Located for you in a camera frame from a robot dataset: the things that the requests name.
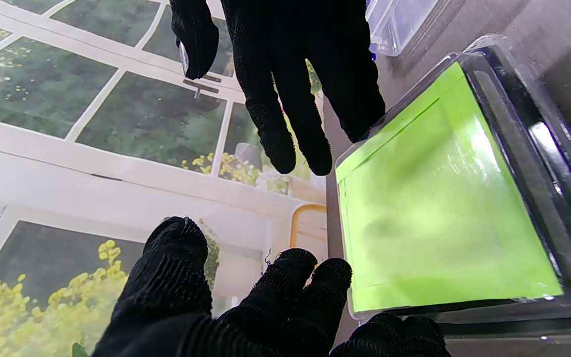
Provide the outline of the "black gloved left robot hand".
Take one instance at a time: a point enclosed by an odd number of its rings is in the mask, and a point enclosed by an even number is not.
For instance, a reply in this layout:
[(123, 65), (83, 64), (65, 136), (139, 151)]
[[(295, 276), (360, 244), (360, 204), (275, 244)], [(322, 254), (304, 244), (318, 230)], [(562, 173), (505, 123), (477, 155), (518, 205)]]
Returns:
[(448, 357), (435, 321), (381, 312), (338, 346), (352, 269), (283, 251), (238, 306), (218, 318), (205, 278), (208, 242), (168, 217), (145, 242), (94, 357)]

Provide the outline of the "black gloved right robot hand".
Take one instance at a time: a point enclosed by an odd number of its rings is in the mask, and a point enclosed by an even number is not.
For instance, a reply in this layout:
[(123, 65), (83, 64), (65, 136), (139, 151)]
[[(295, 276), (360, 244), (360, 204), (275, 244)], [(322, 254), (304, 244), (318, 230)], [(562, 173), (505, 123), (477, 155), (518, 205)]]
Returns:
[(364, 0), (223, 0), (236, 78), (265, 154), (281, 174), (295, 145), (316, 176), (333, 167), (310, 63), (353, 143), (383, 115)]

